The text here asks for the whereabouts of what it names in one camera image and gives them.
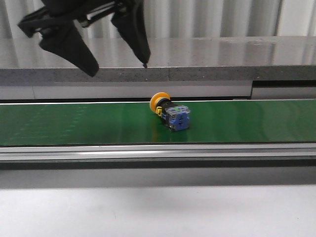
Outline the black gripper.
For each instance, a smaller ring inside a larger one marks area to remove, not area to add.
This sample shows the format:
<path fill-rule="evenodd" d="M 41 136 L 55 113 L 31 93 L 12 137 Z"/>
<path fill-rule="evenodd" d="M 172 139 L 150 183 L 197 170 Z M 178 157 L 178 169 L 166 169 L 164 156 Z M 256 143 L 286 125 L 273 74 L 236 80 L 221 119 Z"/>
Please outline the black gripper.
<path fill-rule="evenodd" d="M 144 20 L 142 0 L 84 0 L 71 9 L 66 2 L 53 1 L 22 18 L 18 27 L 31 38 L 42 35 L 40 47 L 69 61 L 87 75 L 93 77 L 99 64 L 74 25 L 78 21 L 87 28 L 94 22 L 114 14 L 111 23 L 134 55 L 147 68 L 151 55 Z"/>

